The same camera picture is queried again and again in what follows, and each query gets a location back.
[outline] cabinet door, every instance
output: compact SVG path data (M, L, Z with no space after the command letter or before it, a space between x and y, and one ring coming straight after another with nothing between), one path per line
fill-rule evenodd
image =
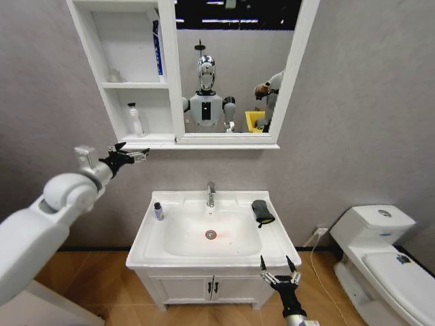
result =
M164 304L200 304L210 302L213 276L151 277Z
M212 302L257 303L273 290L259 276L215 276L212 289Z

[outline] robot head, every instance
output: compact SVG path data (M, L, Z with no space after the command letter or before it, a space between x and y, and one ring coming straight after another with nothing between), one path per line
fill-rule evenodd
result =
M211 56L201 56L198 61L198 77L201 90L209 91L215 83L215 61Z

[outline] white shelf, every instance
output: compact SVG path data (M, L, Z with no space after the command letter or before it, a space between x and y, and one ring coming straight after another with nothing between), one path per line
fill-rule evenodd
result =
M157 0L73 0L91 12L146 12L157 7Z
M124 83L101 83L101 86L105 89L168 89L168 83L152 83L152 82L131 82L126 81Z
M278 144L227 144L227 145L184 145L177 143L151 143L148 141L142 141L140 138L134 139L123 139L122 141L126 142L126 145L123 149L128 151L140 151L145 148L150 149L279 149Z
M127 142L124 146L126 149L127 146L134 149L168 149L176 146L174 139L175 135L172 133L153 132L146 134L143 137L138 137L135 134L128 134L123 137L121 141Z

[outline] drain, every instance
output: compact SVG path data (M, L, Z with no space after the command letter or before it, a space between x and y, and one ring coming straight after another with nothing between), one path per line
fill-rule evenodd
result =
M207 232L205 232L205 237L209 240L213 240L214 238L216 238L216 236L218 236L216 234L216 231L208 230Z

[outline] humanoid robot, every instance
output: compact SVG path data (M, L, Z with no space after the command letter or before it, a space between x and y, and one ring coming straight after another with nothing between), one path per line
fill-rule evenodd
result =
M226 132L234 132L234 113L236 100L228 96L224 100L211 88L215 82L216 65L211 56L203 54L205 46L199 40L195 50L200 52L198 60L198 79L200 90L189 100L183 97L183 111L190 111L190 117L197 126L206 127L212 131L218 124L222 113L225 115L224 128Z

